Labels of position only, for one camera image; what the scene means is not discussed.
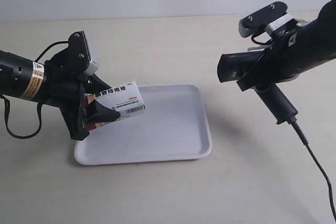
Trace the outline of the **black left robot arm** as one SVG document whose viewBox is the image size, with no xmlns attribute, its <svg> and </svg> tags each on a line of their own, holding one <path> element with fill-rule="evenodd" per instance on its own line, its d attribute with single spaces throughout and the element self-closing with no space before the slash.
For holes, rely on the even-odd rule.
<svg viewBox="0 0 336 224">
<path fill-rule="evenodd" d="M 35 102 L 39 119 L 43 105 L 59 108 L 70 138 L 82 141 L 89 135 L 87 125 L 120 118 L 120 112 L 97 101 L 85 105 L 86 94 L 97 94 L 109 88 L 95 74 L 86 75 L 65 49 L 45 63 L 1 51 L 1 99 L 5 103 L 6 125 L 11 107 L 8 98 L 14 97 Z"/>
</svg>

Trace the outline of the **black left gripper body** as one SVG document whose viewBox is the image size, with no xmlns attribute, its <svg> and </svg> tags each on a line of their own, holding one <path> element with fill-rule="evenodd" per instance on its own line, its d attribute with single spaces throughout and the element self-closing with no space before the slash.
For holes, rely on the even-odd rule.
<svg viewBox="0 0 336 224">
<path fill-rule="evenodd" d="M 82 74 L 67 69 L 74 66 L 73 62 L 67 50 L 45 61 L 47 80 L 43 88 L 44 104 L 58 107 L 70 138 L 82 141 L 89 135 L 83 119 L 85 85 Z"/>
</svg>

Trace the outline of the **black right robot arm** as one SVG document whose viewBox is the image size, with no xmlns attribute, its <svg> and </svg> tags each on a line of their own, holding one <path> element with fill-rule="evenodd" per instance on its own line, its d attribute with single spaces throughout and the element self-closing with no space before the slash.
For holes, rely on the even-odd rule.
<svg viewBox="0 0 336 224">
<path fill-rule="evenodd" d="M 335 59 L 335 0 L 318 17 L 284 34 L 237 81 L 241 90 L 295 79 L 301 73 Z"/>
</svg>

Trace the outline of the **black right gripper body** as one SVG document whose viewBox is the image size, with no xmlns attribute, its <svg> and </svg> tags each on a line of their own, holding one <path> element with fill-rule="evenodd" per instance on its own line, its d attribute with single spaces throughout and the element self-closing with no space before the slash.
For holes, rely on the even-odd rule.
<svg viewBox="0 0 336 224">
<path fill-rule="evenodd" d="M 296 74 L 283 74 L 285 55 L 296 43 L 300 30 L 296 19 L 271 19 L 259 22 L 251 39 L 256 44 L 266 46 L 251 68 L 251 86 L 265 87 L 274 83 L 291 81 Z"/>
</svg>

